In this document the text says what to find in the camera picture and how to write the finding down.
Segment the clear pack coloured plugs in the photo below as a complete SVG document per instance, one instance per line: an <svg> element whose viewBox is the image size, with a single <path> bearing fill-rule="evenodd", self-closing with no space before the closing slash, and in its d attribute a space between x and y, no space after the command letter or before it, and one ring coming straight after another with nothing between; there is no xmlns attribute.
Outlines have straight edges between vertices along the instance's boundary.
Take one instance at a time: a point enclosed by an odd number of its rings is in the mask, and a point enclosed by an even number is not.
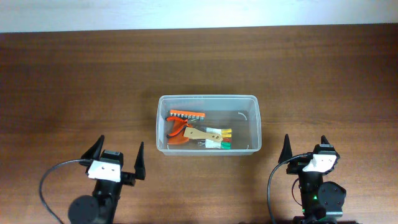
<svg viewBox="0 0 398 224"><path fill-rule="evenodd" d="M232 129L217 129L205 127L206 133L215 134L215 139L201 139L198 144L207 149L230 150L232 145Z"/></svg>

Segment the orange handled pliers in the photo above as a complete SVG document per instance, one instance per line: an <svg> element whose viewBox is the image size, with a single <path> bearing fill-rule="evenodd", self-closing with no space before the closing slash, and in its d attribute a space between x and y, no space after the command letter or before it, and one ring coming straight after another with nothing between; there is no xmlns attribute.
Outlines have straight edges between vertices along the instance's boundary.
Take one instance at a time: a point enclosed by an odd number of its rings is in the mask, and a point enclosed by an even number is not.
<svg viewBox="0 0 398 224"><path fill-rule="evenodd" d="M174 138L175 136L177 136L178 134L180 134L186 127L192 127L192 124L197 122L198 119L190 119L190 118L181 118L178 116L169 116L168 118L166 118L166 121L174 122L174 126L176 126L176 128L167 135L167 138Z"/></svg>

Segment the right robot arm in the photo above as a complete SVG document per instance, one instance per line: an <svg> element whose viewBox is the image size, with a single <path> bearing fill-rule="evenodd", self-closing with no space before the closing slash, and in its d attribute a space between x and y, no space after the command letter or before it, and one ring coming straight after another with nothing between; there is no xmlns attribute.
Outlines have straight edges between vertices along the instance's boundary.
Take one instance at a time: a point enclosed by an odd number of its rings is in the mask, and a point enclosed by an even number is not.
<svg viewBox="0 0 398 224"><path fill-rule="evenodd" d="M285 135L278 163L287 164L287 174L298 176L303 213L294 217L292 223L336 223L343 216L346 190L335 182L323 180L339 159L340 155L325 136L312 152L294 156L289 136Z"/></svg>

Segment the orange socket rail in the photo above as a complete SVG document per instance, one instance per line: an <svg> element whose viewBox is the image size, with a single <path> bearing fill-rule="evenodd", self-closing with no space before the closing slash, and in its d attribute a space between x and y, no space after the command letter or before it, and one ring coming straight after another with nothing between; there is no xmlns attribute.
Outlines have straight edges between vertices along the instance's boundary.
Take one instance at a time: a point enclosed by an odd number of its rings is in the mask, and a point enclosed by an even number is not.
<svg viewBox="0 0 398 224"><path fill-rule="evenodd" d="M204 120L206 117L205 113L192 112L192 111L182 111L182 110L170 110L169 114L171 116L176 116L183 119L199 119Z"/></svg>

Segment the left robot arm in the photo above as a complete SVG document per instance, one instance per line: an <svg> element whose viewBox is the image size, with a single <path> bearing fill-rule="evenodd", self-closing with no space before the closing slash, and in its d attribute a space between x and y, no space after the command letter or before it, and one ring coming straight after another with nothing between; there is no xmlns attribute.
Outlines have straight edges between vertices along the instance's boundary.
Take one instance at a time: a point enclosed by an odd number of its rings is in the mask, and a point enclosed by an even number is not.
<svg viewBox="0 0 398 224"><path fill-rule="evenodd" d="M68 219L71 223L112 223L122 187L133 187L137 180L146 177L144 143L140 144L134 172L123 171L123 153L104 150L103 143L102 135L81 156L80 165L86 167L86 175L96 184L91 195L80 196L70 204Z"/></svg>

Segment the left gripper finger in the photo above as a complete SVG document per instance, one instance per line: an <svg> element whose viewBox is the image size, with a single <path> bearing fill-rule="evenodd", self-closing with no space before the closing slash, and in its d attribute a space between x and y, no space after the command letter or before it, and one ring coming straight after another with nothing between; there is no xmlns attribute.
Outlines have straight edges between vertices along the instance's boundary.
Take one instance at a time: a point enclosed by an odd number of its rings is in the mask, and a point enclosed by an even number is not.
<svg viewBox="0 0 398 224"><path fill-rule="evenodd" d="M101 135L98 140L81 156L81 159L98 160L100 158L103 143L104 135Z"/></svg>
<svg viewBox="0 0 398 224"><path fill-rule="evenodd" d="M144 162L144 142L141 142L139 151L137 153L136 161L134 164L135 179L145 180L146 178L146 167Z"/></svg>

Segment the orange scraper wooden handle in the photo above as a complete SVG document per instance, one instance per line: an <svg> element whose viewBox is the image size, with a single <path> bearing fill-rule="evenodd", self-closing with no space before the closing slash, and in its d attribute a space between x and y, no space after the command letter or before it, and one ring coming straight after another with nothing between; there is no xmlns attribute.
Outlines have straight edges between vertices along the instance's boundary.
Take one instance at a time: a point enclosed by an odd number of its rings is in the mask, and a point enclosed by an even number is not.
<svg viewBox="0 0 398 224"><path fill-rule="evenodd" d="M215 134L206 133L204 131L200 131L197 128L186 127L180 134L175 136L174 138L167 138L169 140L169 144L171 145L181 145L189 142L189 140L201 140L201 139L215 139Z"/></svg>

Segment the clear plastic container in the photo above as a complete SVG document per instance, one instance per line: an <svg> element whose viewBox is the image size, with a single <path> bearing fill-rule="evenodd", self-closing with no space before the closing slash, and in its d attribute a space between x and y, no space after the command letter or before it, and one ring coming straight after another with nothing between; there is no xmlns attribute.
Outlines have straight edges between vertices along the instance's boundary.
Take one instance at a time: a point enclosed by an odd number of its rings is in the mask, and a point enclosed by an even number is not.
<svg viewBox="0 0 398 224"><path fill-rule="evenodd" d="M174 122L166 121L170 110L205 113L204 120L193 127L232 129L230 150L207 149L198 140L171 145L166 135L172 132ZM261 114L253 95L164 95L159 99L156 122L156 146L166 156L246 156L262 146Z"/></svg>

